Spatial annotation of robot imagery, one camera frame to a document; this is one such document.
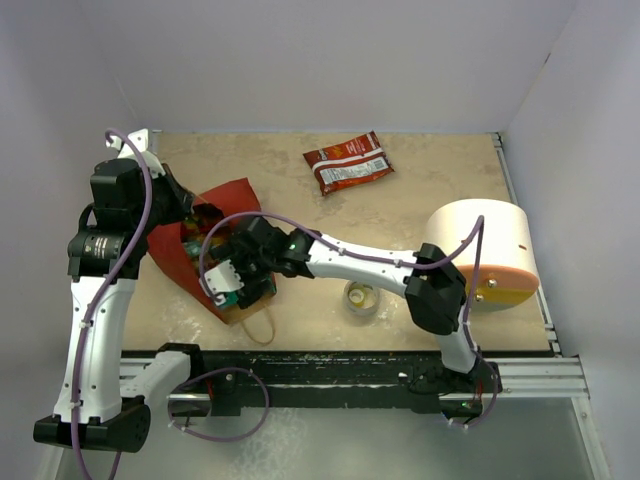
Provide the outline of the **red white snack packet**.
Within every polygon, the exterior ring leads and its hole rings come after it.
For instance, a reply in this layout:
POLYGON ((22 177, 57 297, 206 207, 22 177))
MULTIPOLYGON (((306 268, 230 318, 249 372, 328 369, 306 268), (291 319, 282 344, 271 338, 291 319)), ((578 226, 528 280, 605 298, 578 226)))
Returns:
POLYGON ((322 196, 367 184, 394 172, 374 131, 303 154, 322 196))

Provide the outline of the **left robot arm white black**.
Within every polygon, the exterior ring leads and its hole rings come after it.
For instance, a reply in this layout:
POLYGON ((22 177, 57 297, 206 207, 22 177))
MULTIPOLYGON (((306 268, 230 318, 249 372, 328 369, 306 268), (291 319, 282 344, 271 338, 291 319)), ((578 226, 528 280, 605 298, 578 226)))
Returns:
POLYGON ((178 386, 202 387, 203 355, 195 344, 166 343, 128 380, 120 377, 124 326, 148 236, 180 222, 194 196, 157 163, 145 174, 130 158, 98 164, 93 201, 67 247, 72 331, 67 366, 52 414, 34 425, 38 443, 135 453, 146 442, 153 409, 178 386))

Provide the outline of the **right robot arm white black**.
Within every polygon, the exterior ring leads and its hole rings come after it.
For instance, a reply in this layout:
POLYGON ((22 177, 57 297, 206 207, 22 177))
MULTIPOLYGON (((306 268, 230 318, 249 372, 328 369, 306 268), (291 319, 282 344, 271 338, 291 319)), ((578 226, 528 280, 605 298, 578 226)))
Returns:
POLYGON ((413 323, 435 336, 445 367, 446 383, 467 391, 480 379, 479 351, 467 318, 467 281, 454 259, 478 244, 484 220, 451 253, 425 243, 418 250, 384 250, 335 239, 325 233, 291 224, 290 232, 275 226, 285 218, 248 211, 232 214, 205 237, 201 253, 215 261, 198 266, 199 282, 214 303, 227 293, 242 308, 260 297, 259 284, 274 273, 287 278, 327 278, 362 283, 403 298, 413 323))

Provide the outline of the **green snack packet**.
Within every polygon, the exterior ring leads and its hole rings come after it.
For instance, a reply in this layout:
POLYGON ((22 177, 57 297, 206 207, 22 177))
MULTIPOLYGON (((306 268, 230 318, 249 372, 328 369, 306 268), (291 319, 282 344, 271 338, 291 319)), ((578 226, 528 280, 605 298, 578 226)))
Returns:
POLYGON ((198 240, 188 240, 182 243, 182 247, 190 261, 195 262, 200 258, 202 243, 198 240))

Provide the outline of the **clear tape roll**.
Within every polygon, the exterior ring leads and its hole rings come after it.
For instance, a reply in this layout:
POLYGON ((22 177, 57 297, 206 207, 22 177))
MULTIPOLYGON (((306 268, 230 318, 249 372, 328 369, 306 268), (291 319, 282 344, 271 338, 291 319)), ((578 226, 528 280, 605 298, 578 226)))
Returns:
POLYGON ((343 289, 342 303, 345 309, 358 317, 372 317, 381 303, 381 290, 367 283, 350 281, 343 289))

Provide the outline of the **large white paper roll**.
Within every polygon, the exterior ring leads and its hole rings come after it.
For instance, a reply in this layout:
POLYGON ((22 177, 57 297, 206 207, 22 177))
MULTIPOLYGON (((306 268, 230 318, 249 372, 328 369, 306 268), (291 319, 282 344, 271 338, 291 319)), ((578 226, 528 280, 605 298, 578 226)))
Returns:
POLYGON ((493 199, 451 202, 428 219, 423 241, 451 254, 479 216, 484 217, 484 235, 474 304, 487 312, 516 307, 540 285, 527 215, 520 207, 493 199))

